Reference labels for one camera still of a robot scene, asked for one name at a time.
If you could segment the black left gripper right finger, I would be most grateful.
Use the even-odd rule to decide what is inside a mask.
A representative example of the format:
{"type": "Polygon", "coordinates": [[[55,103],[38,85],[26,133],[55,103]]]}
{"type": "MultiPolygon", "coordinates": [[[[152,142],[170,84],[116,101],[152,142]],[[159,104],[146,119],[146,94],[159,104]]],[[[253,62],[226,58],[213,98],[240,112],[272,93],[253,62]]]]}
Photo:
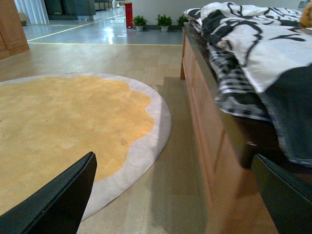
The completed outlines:
{"type": "Polygon", "coordinates": [[[312,232],[312,185],[260,154],[251,169],[260,195],[280,234],[312,232]]]}

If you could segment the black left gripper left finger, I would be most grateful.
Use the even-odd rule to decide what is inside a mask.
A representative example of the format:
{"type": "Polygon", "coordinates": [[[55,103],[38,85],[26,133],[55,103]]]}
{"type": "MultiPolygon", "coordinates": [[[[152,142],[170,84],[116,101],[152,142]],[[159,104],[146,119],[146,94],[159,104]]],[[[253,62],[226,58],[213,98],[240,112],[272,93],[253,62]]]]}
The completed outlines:
{"type": "Polygon", "coordinates": [[[0,217],[2,234],[75,234],[91,195],[97,159],[89,152],[0,217]]]}

